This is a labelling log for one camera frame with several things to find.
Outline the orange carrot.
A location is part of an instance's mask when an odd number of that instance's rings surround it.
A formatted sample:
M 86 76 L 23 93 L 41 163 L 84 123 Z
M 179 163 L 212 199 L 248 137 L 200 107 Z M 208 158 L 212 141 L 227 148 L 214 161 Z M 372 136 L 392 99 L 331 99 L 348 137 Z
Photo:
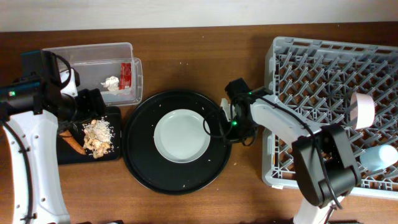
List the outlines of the orange carrot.
M 77 153 L 79 153 L 81 155 L 86 154 L 85 149 L 75 140 L 75 138 L 72 136 L 72 134 L 69 130 L 66 130 L 63 133 L 60 133 L 60 137 L 66 143 L 68 143 Z

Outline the grey plate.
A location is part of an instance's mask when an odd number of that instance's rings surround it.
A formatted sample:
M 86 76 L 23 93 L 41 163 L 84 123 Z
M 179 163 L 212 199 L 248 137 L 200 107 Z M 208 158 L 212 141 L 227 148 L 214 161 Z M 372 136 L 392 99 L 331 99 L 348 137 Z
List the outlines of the grey plate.
M 209 125 L 199 113 L 178 109 L 165 114 L 155 126 L 154 144 L 170 162 L 184 164 L 199 159 L 210 146 Z

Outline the pistachio shells and rice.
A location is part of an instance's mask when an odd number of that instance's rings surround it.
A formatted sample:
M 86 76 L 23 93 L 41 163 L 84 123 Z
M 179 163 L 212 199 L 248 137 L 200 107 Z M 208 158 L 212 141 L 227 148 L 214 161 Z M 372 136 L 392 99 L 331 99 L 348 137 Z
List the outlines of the pistachio shells and rice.
M 114 152 L 114 130 L 109 121 L 104 118 L 93 119 L 83 124 L 83 149 L 94 159 L 99 159 Z

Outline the pink bowl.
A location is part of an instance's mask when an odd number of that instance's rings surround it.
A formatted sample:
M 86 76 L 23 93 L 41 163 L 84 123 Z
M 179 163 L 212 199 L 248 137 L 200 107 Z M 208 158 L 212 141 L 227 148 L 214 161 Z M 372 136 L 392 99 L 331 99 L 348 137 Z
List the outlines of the pink bowl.
M 376 112 L 372 96 L 353 93 L 350 107 L 349 117 L 354 129 L 368 128 L 373 125 Z

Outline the light blue cup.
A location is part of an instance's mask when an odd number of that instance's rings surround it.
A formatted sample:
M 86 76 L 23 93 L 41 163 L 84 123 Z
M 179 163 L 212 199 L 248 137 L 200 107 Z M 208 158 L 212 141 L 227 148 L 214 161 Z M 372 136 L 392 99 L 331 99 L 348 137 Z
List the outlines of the light blue cup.
M 397 149 L 387 144 L 370 147 L 359 159 L 368 171 L 385 169 L 397 162 Z

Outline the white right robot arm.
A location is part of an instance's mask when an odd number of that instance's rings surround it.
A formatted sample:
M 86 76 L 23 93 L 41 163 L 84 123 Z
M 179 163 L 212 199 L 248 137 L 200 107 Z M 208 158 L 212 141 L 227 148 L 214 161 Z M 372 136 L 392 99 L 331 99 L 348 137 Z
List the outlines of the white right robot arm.
M 304 199 L 292 223 L 328 223 L 341 201 L 361 183 L 361 173 L 345 129 L 322 125 L 289 108 L 267 88 L 250 90 L 239 78 L 225 87 L 221 107 L 230 127 L 227 144 L 256 139 L 262 126 L 292 149 L 295 177 Z

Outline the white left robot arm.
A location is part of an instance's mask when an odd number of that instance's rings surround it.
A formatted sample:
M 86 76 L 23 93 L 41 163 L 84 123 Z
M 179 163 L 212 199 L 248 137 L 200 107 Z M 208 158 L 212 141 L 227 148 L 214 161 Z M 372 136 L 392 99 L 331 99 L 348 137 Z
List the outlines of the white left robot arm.
M 103 115 L 98 89 L 78 91 L 78 72 L 46 50 L 21 55 L 22 76 L 1 88 L 14 187 L 13 223 L 69 223 L 57 161 L 57 137 Z

